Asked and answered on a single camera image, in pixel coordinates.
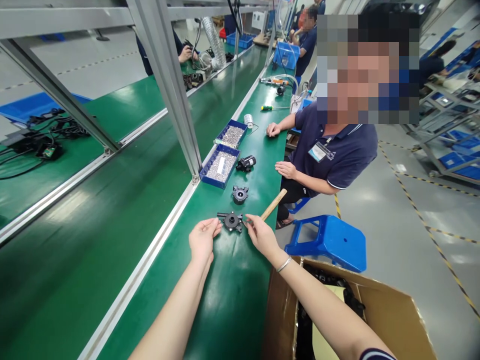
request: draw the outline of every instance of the metal hose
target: metal hose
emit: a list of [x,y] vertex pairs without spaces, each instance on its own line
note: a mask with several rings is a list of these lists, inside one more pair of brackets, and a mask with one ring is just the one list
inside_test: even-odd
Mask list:
[[220,42],[220,37],[217,34],[214,22],[212,21],[211,17],[202,17],[201,25],[205,29],[206,37],[210,42],[213,53],[215,54],[215,58],[211,62],[213,70],[221,70],[227,65],[227,59],[225,58],[224,47]]

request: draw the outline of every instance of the assembly line workbench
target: assembly line workbench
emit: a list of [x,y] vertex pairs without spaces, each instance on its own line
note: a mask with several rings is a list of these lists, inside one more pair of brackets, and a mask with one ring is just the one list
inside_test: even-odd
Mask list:
[[[235,48],[228,44],[224,44],[224,49],[226,52],[235,51]],[[252,60],[244,60],[248,62],[249,67],[252,66]],[[192,64],[189,62],[182,64],[181,70],[184,74],[190,74],[194,71]],[[237,69],[237,73],[240,74],[241,77],[245,77],[245,80],[241,77],[237,79],[240,83],[240,91],[243,91],[245,88],[248,89],[251,85],[248,84],[248,82],[251,82],[251,77],[253,75],[256,77],[258,72],[260,72],[260,70],[257,70],[257,66],[255,66],[255,71],[251,71],[245,68],[245,66],[240,66],[240,68]],[[198,91],[195,89],[190,90],[188,93],[191,93],[189,101],[192,107],[195,107],[197,111],[206,113],[209,109],[203,106],[204,103],[208,104],[210,101],[215,101],[214,98],[222,96],[220,90],[224,93],[227,90],[231,90],[231,84],[228,81],[223,83],[222,79],[227,79],[232,75],[233,67],[229,65],[222,73],[217,75],[217,77],[211,79],[211,81],[199,88]],[[238,94],[234,93],[223,96],[239,97]],[[92,115],[96,116],[97,121],[114,140],[121,141],[147,119],[164,109],[165,102],[159,92],[155,78],[149,76],[90,101],[84,106]],[[45,163],[35,169],[35,171],[22,176],[2,180],[0,186],[0,199],[2,200],[0,208],[0,229],[60,184],[67,181],[75,173],[100,157],[104,152],[103,147],[93,137],[61,140],[60,144],[63,147],[64,153],[58,160]],[[32,155],[8,162],[2,166],[2,169],[6,169],[8,172],[5,171],[2,175],[6,176],[19,173],[32,167],[38,161],[39,160]]]
[[[260,108],[288,106],[290,97],[258,84],[243,101],[266,53],[250,49],[189,97],[202,159],[245,104],[239,120],[252,114],[259,128],[244,139],[240,155],[254,155],[257,164],[248,174],[235,171],[225,190],[198,184],[99,359],[126,359],[132,352],[190,261],[188,235],[198,221],[217,212],[261,214],[278,194],[281,176],[274,165],[284,157],[286,133],[268,138],[265,130],[289,110]],[[280,73],[269,67],[264,76]],[[90,102],[88,110],[107,127],[123,118],[144,121],[160,100],[148,78]],[[3,359],[76,359],[190,181],[167,115],[6,244],[0,251]],[[232,200],[233,185],[250,188],[243,206]],[[275,217],[267,221],[272,227]],[[213,252],[185,358],[257,358],[270,266],[245,229],[222,229]]]

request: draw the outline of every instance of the plastic stool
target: plastic stool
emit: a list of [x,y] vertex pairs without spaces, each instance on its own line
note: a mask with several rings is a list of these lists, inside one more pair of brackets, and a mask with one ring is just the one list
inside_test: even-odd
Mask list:
[[[361,273],[367,269],[367,249],[364,234],[333,215],[320,215],[303,220],[294,220],[295,230],[290,244],[285,246],[289,255],[325,256],[334,265]],[[300,242],[303,224],[318,227],[316,239]]]
[[288,209],[288,212],[292,215],[298,213],[300,209],[303,208],[305,204],[309,202],[309,200],[310,200],[309,197],[302,197],[300,200],[298,200],[295,203],[295,207],[293,209]]

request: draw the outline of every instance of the silver bangle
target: silver bangle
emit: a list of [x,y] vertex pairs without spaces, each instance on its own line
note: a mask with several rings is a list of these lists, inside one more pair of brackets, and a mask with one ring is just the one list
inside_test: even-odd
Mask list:
[[281,272],[284,269],[284,267],[286,267],[291,261],[292,261],[292,257],[289,256],[288,259],[283,263],[283,265],[276,270],[276,272],[277,273]]

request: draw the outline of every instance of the spool of wire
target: spool of wire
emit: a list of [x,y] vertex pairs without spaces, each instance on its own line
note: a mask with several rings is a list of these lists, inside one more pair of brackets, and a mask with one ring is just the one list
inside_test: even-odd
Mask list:
[[249,128],[253,128],[254,127],[254,118],[252,117],[252,115],[250,114],[246,114],[244,117],[243,117],[243,123]]

